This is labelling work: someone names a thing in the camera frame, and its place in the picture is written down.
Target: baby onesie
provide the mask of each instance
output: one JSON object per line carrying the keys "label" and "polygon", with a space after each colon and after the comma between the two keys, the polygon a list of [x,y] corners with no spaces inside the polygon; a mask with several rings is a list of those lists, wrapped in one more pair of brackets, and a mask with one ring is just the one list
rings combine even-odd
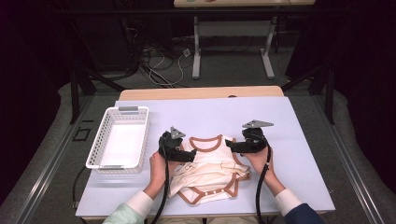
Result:
{"label": "baby onesie", "polygon": [[183,141],[181,149],[197,149],[193,162],[186,162],[174,172],[169,197],[178,194],[191,204],[207,203],[235,197],[238,181],[249,179],[249,166],[242,164],[225,145],[225,139],[235,139],[223,135],[201,139],[191,137]]}

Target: aluminum rail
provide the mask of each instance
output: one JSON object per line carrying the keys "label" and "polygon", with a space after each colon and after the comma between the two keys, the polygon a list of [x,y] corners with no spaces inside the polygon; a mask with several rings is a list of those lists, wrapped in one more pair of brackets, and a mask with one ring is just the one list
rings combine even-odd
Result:
{"label": "aluminum rail", "polygon": [[76,16],[344,16],[353,8],[314,8],[314,7],[210,7],[210,8],[168,8],[139,10],[81,10],[51,9],[49,14],[63,17]]}

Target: table leg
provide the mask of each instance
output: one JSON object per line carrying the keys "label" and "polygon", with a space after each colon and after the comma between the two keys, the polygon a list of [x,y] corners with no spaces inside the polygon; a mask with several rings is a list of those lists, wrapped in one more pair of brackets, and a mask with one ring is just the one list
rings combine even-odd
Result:
{"label": "table leg", "polygon": [[201,67],[201,50],[199,49],[199,22],[198,18],[194,17],[194,41],[195,41],[195,53],[194,63],[192,65],[192,79],[199,78],[199,72]]}
{"label": "table leg", "polygon": [[275,26],[271,22],[269,26],[270,27],[268,29],[268,35],[265,40],[265,48],[260,49],[260,52],[262,54],[262,62],[264,63],[264,68],[265,68],[265,73],[267,74],[267,78],[274,79],[275,78],[274,70],[272,68],[270,58],[268,57],[268,52],[270,51],[271,48],[271,41],[274,36]]}

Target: basket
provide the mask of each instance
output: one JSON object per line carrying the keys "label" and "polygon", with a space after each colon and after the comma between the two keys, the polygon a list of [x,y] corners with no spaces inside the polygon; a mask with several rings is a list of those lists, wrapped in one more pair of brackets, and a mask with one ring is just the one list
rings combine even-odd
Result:
{"label": "basket", "polygon": [[145,106],[110,107],[86,161],[99,173],[140,173],[149,132]]}

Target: white table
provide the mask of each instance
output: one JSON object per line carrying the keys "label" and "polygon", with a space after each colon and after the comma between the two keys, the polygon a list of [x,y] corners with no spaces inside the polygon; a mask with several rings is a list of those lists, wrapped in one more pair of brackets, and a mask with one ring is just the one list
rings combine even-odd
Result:
{"label": "white table", "polygon": [[[263,128],[274,150],[275,169],[279,179],[317,212],[333,211],[334,205],[323,182],[309,145],[295,116],[289,98],[255,96],[214,99],[179,99],[117,101],[115,106],[148,106],[150,129],[143,171],[135,175],[103,176],[92,171],[78,206],[76,216],[105,218],[149,182],[149,156],[158,149],[158,139],[175,126],[187,136],[209,138],[218,134],[242,141],[242,124],[259,119],[275,126]],[[248,164],[246,158],[241,162]],[[190,205],[178,195],[168,199],[163,217],[219,217],[255,214],[255,192],[258,176],[241,181],[238,196],[222,201]],[[155,201],[150,216],[155,216],[161,197]],[[267,187],[262,189],[264,215],[278,214],[274,197]]]}

